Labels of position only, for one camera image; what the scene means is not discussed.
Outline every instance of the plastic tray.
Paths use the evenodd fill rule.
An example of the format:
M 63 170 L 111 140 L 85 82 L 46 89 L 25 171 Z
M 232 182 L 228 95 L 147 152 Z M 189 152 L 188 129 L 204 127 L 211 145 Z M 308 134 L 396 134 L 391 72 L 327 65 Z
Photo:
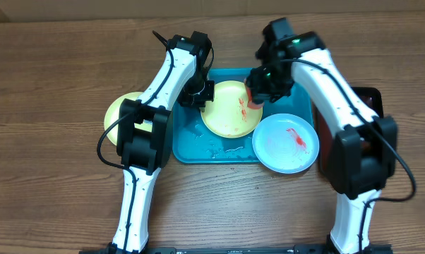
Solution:
M 244 81 L 251 68 L 211 69 L 209 79 Z M 265 103 L 263 119 L 273 114 L 299 116 L 313 127 L 311 101 L 308 93 L 294 84 L 290 97 L 276 103 Z M 252 148 L 253 131 L 241 138 L 222 138 L 206 128 L 198 109 L 174 106 L 173 153 L 183 163 L 249 163 L 259 162 Z

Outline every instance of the wooden table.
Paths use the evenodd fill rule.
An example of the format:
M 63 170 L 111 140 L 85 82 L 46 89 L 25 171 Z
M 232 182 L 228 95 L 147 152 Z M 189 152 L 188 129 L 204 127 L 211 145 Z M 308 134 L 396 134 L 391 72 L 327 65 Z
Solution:
M 151 30 L 206 32 L 214 67 L 252 67 L 261 30 L 278 17 L 0 24 L 0 253 L 77 253 L 112 240 L 123 174 L 95 147 L 107 107 L 144 90 L 162 64 Z M 378 203 L 370 239 L 425 253 L 425 12 L 289 18 L 297 32 L 319 33 L 350 84 L 381 91 L 419 192 L 408 203 Z M 109 142 L 104 152 L 118 161 Z M 409 191 L 398 165 L 383 195 Z M 150 246 L 177 248 L 323 243 L 336 203 L 316 165 L 283 176 L 259 164 L 185 165 L 173 156 L 153 198 Z

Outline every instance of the red food scrap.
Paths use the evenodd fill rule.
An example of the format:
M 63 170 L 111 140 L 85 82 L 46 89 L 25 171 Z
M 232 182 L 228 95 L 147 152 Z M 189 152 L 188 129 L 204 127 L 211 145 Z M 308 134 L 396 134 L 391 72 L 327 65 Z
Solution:
M 296 143 L 298 145 L 302 146 L 304 149 L 306 148 L 306 143 L 304 142 L 304 140 L 302 140 L 299 134 L 297 134 L 296 130 L 294 130 L 293 128 L 288 128 L 286 131 L 291 133 L 291 136 L 293 137 L 293 139 L 296 140 Z
M 244 100 L 241 99 L 241 98 L 239 98 L 239 108 L 241 110 L 242 120 L 247 121 L 247 111 L 246 111 L 246 108 L 244 106 Z

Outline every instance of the black cable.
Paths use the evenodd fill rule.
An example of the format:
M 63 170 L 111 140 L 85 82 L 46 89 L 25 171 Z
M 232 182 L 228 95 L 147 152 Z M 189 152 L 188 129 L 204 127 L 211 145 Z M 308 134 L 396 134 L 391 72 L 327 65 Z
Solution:
M 167 82 L 167 80 L 170 77 L 170 74 L 172 73 L 173 67 L 174 67 L 174 57 L 173 57 L 173 53 L 171 49 L 167 48 L 167 40 L 165 38 L 163 38 L 161 35 L 159 35 L 157 32 L 153 31 L 153 34 L 156 36 L 156 38 L 158 38 L 159 41 L 161 41 L 161 43 L 165 46 L 166 50 L 169 52 L 170 55 L 170 67 L 169 67 L 169 71 L 167 71 L 167 74 L 164 78 L 164 80 L 161 82 L 161 84 L 159 85 L 159 87 L 157 87 L 156 91 L 150 96 L 150 98 L 142 103 L 142 105 L 148 105 L 149 103 L 151 103 L 154 99 L 157 98 L 157 94 L 160 92 L 160 90 L 162 89 L 162 87 L 164 86 L 164 84 Z M 116 167 L 118 169 L 123 169 L 125 171 L 127 171 L 128 173 L 130 173 L 132 179 L 133 179 L 133 192 L 131 194 L 131 201 L 129 204 L 129 210 L 128 210 L 128 216 L 127 216 L 127 220 L 126 220 L 126 233 L 125 233 L 125 241 L 123 244 L 123 250 L 125 250 L 126 252 L 126 246 L 128 244 L 128 235 L 129 235 L 129 227 L 131 225 L 130 221 L 131 221 L 131 213 L 133 211 L 133 204 L 134 204 L 134 198 L 136 196 L 136 186 L 137 186 L 137 178 L 136 175 L 133 173 L 132 170 L 129 169 L 129 166 L 125 167 L 119 164 L 115 164 L 112 162 L 107 161 L 101 154 L 101 146 L 102 146 L 102 142 L 104 141 L 104 139 L 107 137 L 107 134 L 120 122 L 122 122 L 126 117 L 132 116 L 133 114 L 137 114 L 138 113 L 137 109 L 135 112 L 130 112 L 127 113 L 126 115 L 122 116 L 120 119 L 118 119 L 117 121 L 115 121 L 111 126 L 109 126 L 109 128 L 107 128 L 104 133 L 101 135 L 100 139 L 98 140 L 98 144 L 97 144 L 97 155 L 100 158 L 100 160 L 106 164 L 109 165 L 111 167 Z
M 208 72 L 210 71 L 211 66 L 213 66 L 213 61 L 214 61 L 214 48 L 213 48 L 213 46 L 211 46 L 211 54 L 212 54 L 212 56 L 211 56 L 210 65 L 208 66 Z
M 407 173 L 407 175 L 410 179 L 410 182 L 412 183 L 412 192 L 405 198 L 384 198 L 384 197 L 382 197 L 382 198 L 371 199 L 371 200 L 369 200 L 368 202 L 365 203 L 363 215 L 361 216 L 360 232 L 359 232 L 359 235 L 358 235 L 358 237 L 359 237 L 359 253 L 362 254 L 363 253 L 363 251 L 362 251 L 363 229 L 364 229 L 364 222 L 365 222 L 365 218 L 366 218 L 366 210 L 370 207 L 370 204 L 372 202 L 376 202 L 376 201 L 405 202 L 405 201 L 411 200 L 415 196 L 415 193 L 417 192 L 417 184 L 415 182 L 415 178 L 413 176 L 413 173 L 412 173 L 412 171 L 410 171 L 410 168 L 407 165 L 407 163 L 401 158 L 401 156 L 395 151 L 395 149 L 388 143 L 388 141 L 360 114 L 359 110 L 352 104 L 351 99 L 347 96 L 346 92 L 341 87 L 338 80 L 328 71 L 328 69 L 323 68 L 322 66 L 319 66 L 316 63 L 312 63 L 310 61 L 305 61 L 305 60 L 302 60 L 302 59 L 283 59 L 283 60 L 278 61 L 278 62 L 285 62 L 285 63 L 297 62 L 297 63 L 301 63 L 301 64 L 306 64 L 306 65 L 314 67 L 314 68 L 322 71 L 324 74 L 326 74 L 334 82 L 334 84 L 337 86 L 338 90 L 341 92 L 342 96 L 344 97 L 346 102 L 349 104 L 349 107 L 352 109 L 354 114 L 395 155 L 396 159 L 401 164 L 401 166 L 404 168 L 405 172 Z M 264 65 L 258 67 L 258 69 L 266 68 L 266 67 L 271 66 L 273 64 L 277 64 L 277 63 L 267 63 L 267 64 L 264 64 Z

